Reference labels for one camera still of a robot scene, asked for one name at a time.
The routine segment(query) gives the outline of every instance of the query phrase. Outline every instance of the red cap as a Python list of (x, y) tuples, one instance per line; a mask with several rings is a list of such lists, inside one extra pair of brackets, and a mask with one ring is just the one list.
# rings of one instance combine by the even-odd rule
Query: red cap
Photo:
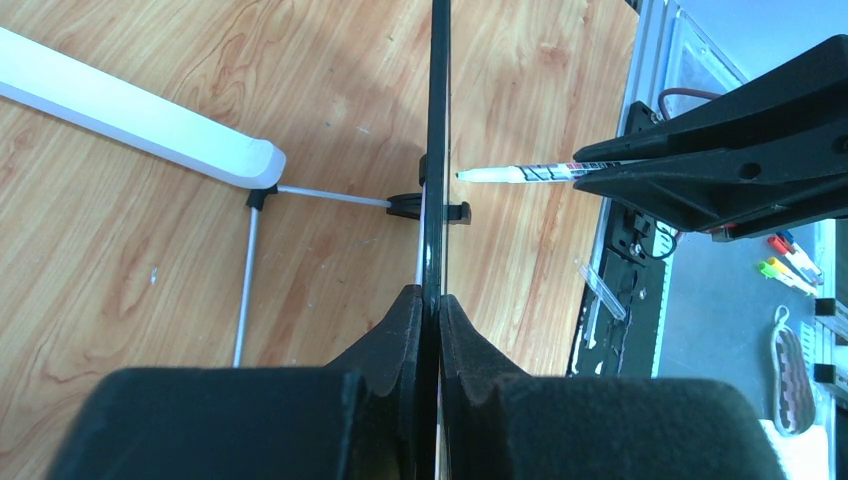
[(769, 237), (766, 241), (769, 245), (771, 245), (772, 248), (777, 250), (777, 253), (781, 255), (786, 255), (787, 253), (789, 253), (789, 250), (786, 249), (786, 247), (783, 245), (783, 242), (781, 242), (779, 238)]

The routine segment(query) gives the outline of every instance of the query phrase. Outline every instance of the clear plastic piece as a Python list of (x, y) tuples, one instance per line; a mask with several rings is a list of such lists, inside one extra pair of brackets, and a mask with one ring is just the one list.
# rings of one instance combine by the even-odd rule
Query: clear plastic piece
[(595, 292), (595, 295), (601, 299), (601, 303), (606, 305), (607, 309), (609, 309), (613, 318), (616, 320), (624, 320), (627, 316), (627, 312), (624, 310), (624, 307), (621, 305), (621, 302), (615, 298), (612, 290), (607, 287), (601, 277), (588, 265), (581, 265), (579, 268), (580, 275), (583, 279), (586, 280), (586, 284), (589, 285), (589, 288)]

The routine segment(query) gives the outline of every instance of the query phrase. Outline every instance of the wood grain surface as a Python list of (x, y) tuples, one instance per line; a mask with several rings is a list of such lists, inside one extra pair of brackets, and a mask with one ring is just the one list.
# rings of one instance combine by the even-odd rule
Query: wood grain surface
[[(565, 161), (614, 134), (637, 22), (624, 2), (453, 12), (454, 171)], [(283, 183), (417, 191), (428, 1), (8, 0), (0, 26), (271, 140)], [(562, 374), (598, 199), (569, 185), (453, 182), (452, 195), (474, 220), (451, 229), (449, 290), (519, 365)], [(245, 199), (0, 100), (0, 477), (43, 475), (115, 369), (229, 364)], [(336, 356), (412, 282), (416, 242), (415, 221), (381, 209), (271, 198), (244, 363)]]

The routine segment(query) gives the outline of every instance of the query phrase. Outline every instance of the wooden tabletop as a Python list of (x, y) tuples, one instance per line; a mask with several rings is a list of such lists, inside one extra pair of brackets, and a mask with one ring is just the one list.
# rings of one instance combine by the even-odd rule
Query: wooden tabletop
[[(452, 169), (567, 161), (614, 135), (636, 23), (621, 0), (454, 0)], [(272, 141), (282, 183), (419, 190), (426, 0), (10, 0), (0, 26)], [(474, 217), (451, 227), (449, 291), (520, 366), (563, 374), (599, 199), (568, 184), (451, 190)], [(43, 474), (115, 369), (230, 364), (245, 200), (0, 99), (0, 476)], [(413, 281), (414, 220), (281, 194), (260, 230), (245, 365), (324, 364)]]

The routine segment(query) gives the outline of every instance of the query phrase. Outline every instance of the thin metal rod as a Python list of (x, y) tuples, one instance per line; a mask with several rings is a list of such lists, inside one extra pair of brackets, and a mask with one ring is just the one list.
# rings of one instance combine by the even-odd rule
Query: thin metal rod
[(424, 275), (424, 198), (427, 195), (427, 184), (421, 189), (421, 217), (418, 219), (418, 260), (415, 262), (415, 284), (423, 285)]
[(250, 310), (250, 287), (253, 283), (253, 262), (256, 258), (256, 237), (259, 236), (259, 210), (250, 209), (250, 234), (247, 237), (247, 261), (244, 264), (244, 283), (241, 289), (241, 308), (239, 326), (236, 331), (236, 346), (233, 352), (233, 367), (241, 366), (241, 352), (244, 346), (244, 334), (247, 331), (247, 313)]
[(340, 200), (342, 202), (361, 203), (362, 205), (373, 205), (375, 207), (389, 208), (392, 202), (388, 200), (380, 200), (377, 198), (357, 197), (355, 195), (347, 195), (344, 193), (325, 192), (323, 190), (313, 190), (311, 188), (290, 187), (288, 185), (277, 185), (279, 192), (294, 193), (295, 195), (306, 195), (309, 197), (328, 198), (330, 200)]

